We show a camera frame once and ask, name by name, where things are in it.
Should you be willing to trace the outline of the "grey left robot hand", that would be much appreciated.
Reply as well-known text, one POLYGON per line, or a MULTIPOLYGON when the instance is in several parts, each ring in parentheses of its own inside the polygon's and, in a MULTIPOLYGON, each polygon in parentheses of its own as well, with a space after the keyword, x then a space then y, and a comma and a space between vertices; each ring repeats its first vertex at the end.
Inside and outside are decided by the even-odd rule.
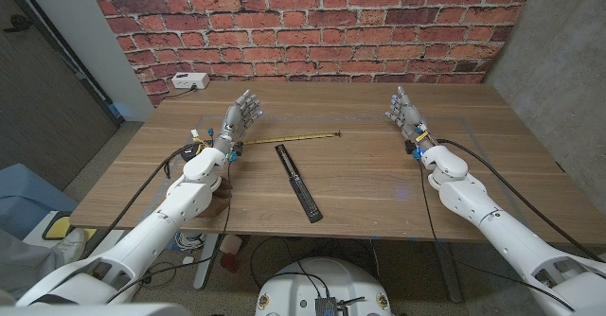
POLYGON ((238 97, 227 109, 213 148, 227 154, 231 148, 244 140, 247 130, 262 116, 260 101, 249 90, 238 97))

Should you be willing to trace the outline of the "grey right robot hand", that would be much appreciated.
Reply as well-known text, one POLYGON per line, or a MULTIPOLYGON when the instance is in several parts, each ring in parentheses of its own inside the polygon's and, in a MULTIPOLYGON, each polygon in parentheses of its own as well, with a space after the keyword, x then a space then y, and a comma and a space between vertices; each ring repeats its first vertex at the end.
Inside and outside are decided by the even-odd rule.
POLYGON ((431 136, 425 120, 411 102, 403 86, 391 97, 389 110, 385 116, 401 130, 405 141, 412 143, 419 155, 437 145, 431 136))

